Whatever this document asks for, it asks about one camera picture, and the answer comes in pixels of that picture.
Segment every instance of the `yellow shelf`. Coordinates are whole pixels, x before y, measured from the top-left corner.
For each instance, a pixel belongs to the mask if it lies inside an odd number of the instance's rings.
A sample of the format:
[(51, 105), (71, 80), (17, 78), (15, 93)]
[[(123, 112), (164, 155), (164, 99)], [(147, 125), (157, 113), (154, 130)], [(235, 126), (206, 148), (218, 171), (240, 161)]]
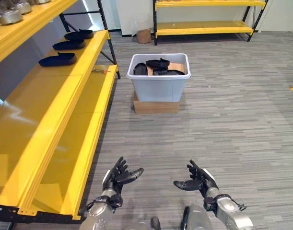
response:
[(91, 73), (46, 169), (32, 209), (77, 216), (117, 66)]
[(157, 7), (182, 7), (182, 6), (261, 6), (266, 3), (262, 0), (181, 0), (181, 1), (158, 1)]
[(52, 0), (46, 4), (35, 5), (32, 6), (31, 13), (23, 16), (23, 21), (12, 25), (0, 25), (0, 62), (76, 1)]
[(0, 205), (30, 207), (107, 38), (108, 31), (98, 31), (84, 49), (71, 51), (74, 65), (37, 64), (0, 106)]
[(181, 22), (158, 23), (156, 36), (252, 32), (253, 29), (247, 26), (243, 21)]

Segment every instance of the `gray carpet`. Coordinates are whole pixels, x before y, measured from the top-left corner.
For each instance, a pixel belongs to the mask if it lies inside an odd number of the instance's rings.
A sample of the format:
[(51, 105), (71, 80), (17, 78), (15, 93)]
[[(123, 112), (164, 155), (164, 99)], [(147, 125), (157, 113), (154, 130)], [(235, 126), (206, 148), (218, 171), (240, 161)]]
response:
[[(201, 36), (161, 40), (158, 46), (138, 45), (119, 33), (111, 36), (122, 79), (90, 173), (89, 200), (100, 195), (102, 177), (120, 156), (131, 169), (143, 167), (145, 172), (124, 186), (124, 206), (109, 229), (124, 230), (157, 215), (164, 230), (177, 230), (183, 208), (203, 202), (198, 192), (172, 184), (188, 178), (186, 164), (194, 159), (213, 174), (222, 191), (249, 206), (245, 213), (259, 230), (293, 230), (293, 34), (262, 32), (250, 43), (236, 36)], [(192, 77), (178, 114), (134, 113), (126, 72), (137, 53), (188, 55)], [(226, 229), (208, 214), (215, 230)], [(15, 229), (78, 228), (17, 224)]]

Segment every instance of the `small cardboard box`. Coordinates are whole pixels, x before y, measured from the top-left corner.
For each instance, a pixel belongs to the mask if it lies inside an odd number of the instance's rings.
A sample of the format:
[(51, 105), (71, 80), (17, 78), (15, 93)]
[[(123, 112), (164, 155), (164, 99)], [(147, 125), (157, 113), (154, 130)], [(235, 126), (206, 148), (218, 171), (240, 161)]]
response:
[(177, 114), (180, 102), (140, 102), (134, 93), (133, 106), (136, 114)]
[(139, 30), (137, 32), (137, 39), (139, 44), (150, 43), (152, 41), (151, 29)]

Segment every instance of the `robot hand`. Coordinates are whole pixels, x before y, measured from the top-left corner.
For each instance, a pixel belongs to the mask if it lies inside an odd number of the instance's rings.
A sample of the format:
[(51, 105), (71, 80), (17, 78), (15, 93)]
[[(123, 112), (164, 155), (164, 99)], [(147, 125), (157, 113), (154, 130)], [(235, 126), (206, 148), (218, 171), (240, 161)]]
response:
[(113, 189), (115, 193), (121, 194), (123, 185), (135, 181), (144, 171), (143, 168), (139, 168), (133, 172), (128, 172), (127, 168), (126, 160), (123, 157), (118, 159), (114, 167), (108, 171), (104, 178), (103, 191)]
[(190, 178), (189, 181), (174, 181), (174, 185), (185, 191), (199, 190), (202, 196), (206, 197), (206, 192), (211, 187), (218, 188), (213, 176), (205, 169), (201, 169), (193, 160), (190, 160), (192, 165), (187, 164), (189, 168)]

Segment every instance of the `white wall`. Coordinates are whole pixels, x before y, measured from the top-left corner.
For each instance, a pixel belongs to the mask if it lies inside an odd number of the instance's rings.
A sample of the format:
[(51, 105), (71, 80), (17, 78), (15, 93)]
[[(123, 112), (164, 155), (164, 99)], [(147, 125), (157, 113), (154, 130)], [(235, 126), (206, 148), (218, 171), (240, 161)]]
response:
[[(132, 21), (141, 15), (152, 17), (151, 0), (117, 0), (123, 35), (131, 34)], [(260, 7), (256, 7), (256, 18)], [(219, 7), (171, 7), (159, 8), (157, 22), (188, 22), (188, 21), (216, 21), (241, 20), (246, 7), (219, 6)], [(246, 23), (252, 26), (253, 7)], [(268, 6), (257, 27), (263, 31), (292, 31), (293, 30), (293, 0), (269, 0)]]
[(293, 31), (293, 0), (269, 0), (262, 31)]
[[(83, 12), (85, 8), (82, 2), (77, 2), (67, 11)], [(91, 25), (88, 16), (76, 15), (75, 19), (70, 17), (67, 16), (66, 19), (77, 28), (89, 28)], [(35, 64), (64, 36), (65, 32), (61, 20), (56, 17), (0, 63), (0, 98), (2, 100), (6, 99)]]
[[(98, 5), (96, 0), (83, 0), (89, 11), (97, 11)], [(109, 30), (120, 29), (121, 24), (117, 12), (117, 0), (102, 0), (104, 14)], [(103, 29), (102, 18), (98, 13), (90, 14), (94, 29)]]

